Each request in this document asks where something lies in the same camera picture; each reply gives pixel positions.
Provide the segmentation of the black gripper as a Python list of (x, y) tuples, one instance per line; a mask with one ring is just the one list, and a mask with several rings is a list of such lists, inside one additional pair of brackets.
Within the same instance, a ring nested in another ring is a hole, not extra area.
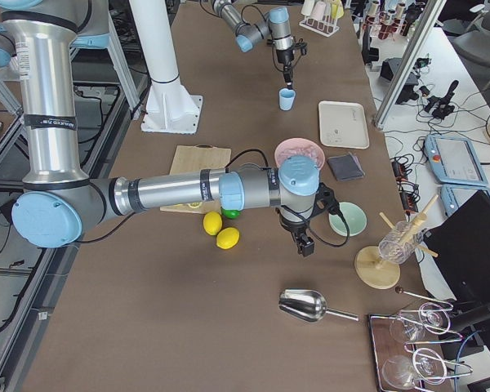
[(310, 256), (314, 253), (314, 240), (307, 234), (310, 221), (324, 212), (332, 213), (337, 207), (334, 191), (323, 182), (318, 185), (315, 194), (309, 197), (297, 197), (303, 203), (297, 204), (291, 201), (288, 205), (282, 204), (278, 208), (281, 226), (288, 231), (298, 253), (302, 256)]
[(292, 68), (297, 64), (295, 52), (299, 51), (300, 56), (307, 54), (307, 42), (302, 38), (280, 38), (272, 41), (273, 49), (277, 56), (277, 62), (283, 66), (283, 79), (287, 88), (293, 88), (293, 71)]

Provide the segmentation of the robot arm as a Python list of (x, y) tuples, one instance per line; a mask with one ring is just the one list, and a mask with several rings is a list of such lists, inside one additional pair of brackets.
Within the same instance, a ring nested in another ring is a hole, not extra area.
[(290, 17), (287, 7), (276, 7), (261, 14), (257, 23), (245, 21), (241, 12), (233, 5), (233, 1), (210, 1), (216, 16), (225, 21), (235, 35), (235, 42), (242, 52), (251, 51), (256, 44), (269, 39), (274, 50), (274, 67), (283, 74), (284, 82), (289, 90), (293, 89), (293, 70), (300, 56), (307, 54), (307, 43), (301, 38), (298, 41), (291, 31)]
[(278, 169), (202, 169), (127, 180), (92, 179), (80, 167), (71, 43), (109, 16), (104, 2), (2, 1), (16, 41), (30, 170), (11, 216), (16, 231), (47, 248), (76, 241), (115, 216), (153, 207), (217, 200), (226, 210), (276, 207), (303, 256), (314, 250), (310, 221), (340, 211), (311, 158), (292, 156)]

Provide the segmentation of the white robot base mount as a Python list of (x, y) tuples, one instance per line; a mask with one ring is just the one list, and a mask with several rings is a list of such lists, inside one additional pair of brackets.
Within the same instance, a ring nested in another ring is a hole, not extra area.
[(143, 1), (144, 50), (152, 86), (141, 129), (193, 135), (198, 130), (203, 98), (182, 85), (164, 1)]

